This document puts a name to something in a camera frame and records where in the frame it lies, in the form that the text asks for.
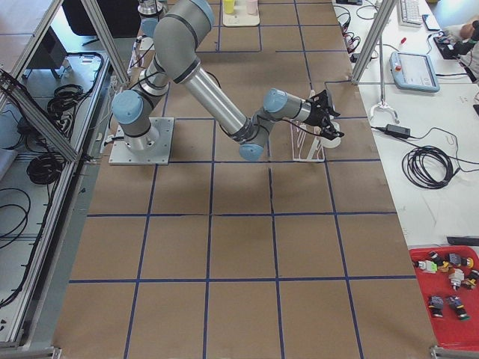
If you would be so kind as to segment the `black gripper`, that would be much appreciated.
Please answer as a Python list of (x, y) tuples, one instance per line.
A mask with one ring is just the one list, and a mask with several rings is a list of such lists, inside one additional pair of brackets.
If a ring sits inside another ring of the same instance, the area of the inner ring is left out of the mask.
[(305, 120), (309, 126), (319, 126), (322, 128), (321, 136), (323, 138), (342, 138), (344, 133), (336, 129), (331, 124), (331, 118), (340, 117), (340, 113), (334, 108), (332, 95), (325, 89), (320, 93), (311, 96), (306, 102), (311, 106), (310, 113)]

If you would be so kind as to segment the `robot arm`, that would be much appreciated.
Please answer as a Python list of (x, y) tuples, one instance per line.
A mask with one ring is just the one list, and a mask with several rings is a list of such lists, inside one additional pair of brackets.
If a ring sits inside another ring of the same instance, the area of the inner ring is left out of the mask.
[(212, 30), (213, 11), (207, 1), (177, 1), (148, 32), (155, 55), (129, 90), (115, 95), (112, 114), (122, 138), (113, 146), (110, 161), (116, 165), (166, 165), (171, 152), (174, 127), (172, 117), (152, 117), (166, 95), (169, 83), (184, 85), (191, 95), (215, 118), (224, 133), (239, 143), (239, 154), (257, 161), (273, 126), (296, 121), (301, 129), (316, 128), (314, 135), (333, 141), (343, 133), (333, 124), (338, 117), (327, 90), (302, 99), (279, 89), (271, 89), (262, 107), (252, 117), (245, 116), (209, 77), (196, 50)]

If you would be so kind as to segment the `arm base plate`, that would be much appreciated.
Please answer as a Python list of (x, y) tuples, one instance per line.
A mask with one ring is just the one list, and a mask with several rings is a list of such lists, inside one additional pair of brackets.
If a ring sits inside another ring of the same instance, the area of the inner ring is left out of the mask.
[(132, 138), (118, 126), (117, 137), (109, 157), (111, 165), (168, 165), (174, 133), (174, 117), (151, 117), (146, 135)]

